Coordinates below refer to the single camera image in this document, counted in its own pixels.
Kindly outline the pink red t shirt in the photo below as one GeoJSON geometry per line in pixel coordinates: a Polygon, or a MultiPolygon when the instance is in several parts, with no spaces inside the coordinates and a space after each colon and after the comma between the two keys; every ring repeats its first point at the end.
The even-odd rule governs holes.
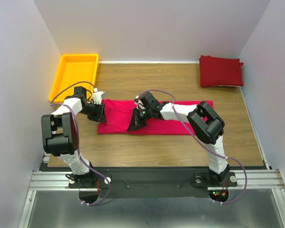
{"type": "Polygon", "coordinates": [[[132,119],[132,100],[104,100],[104,112],[107,123],[100,123],[98,134],[134,134],[134,135],[189,135],[185,127],[176,120],[149,119],[147,126],[134,131],[127,131],[132,119]]]}

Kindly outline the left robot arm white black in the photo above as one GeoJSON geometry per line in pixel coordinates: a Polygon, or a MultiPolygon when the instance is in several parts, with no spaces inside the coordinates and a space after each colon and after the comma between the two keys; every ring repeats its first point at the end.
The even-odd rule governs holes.
{"type": "Polygon", "coordinates": [[[80,188],[99,186],[99,180],[91,169],[91,162],[79,151],[79,132],[76,115],[85,114],[90,121],[106,123],[104,91],[96,88],[92,100],[87,98],[87,89],[74,88],[74,94],[67,96],[59,108],[41,117],[42,142],[45,153],[59,157],[72,173],[67,174],[70,184],[80,188]]]}

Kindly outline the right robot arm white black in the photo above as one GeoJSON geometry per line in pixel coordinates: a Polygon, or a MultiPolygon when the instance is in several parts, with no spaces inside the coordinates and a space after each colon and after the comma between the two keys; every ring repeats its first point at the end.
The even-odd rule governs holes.
{"type": "Polygon", "coordinates": [[[225,123],[215,110],[205,101],[197,105],[181,105],[158,101],[151,92],[136,96],[133,114],[127,131],[132,132],[147,126],[149,119],[179,121],[189,130],[194,139],[207,151],[209,159],[209,180],[214,185],[226,182],[229,164],[223,147],[225,123]]]}

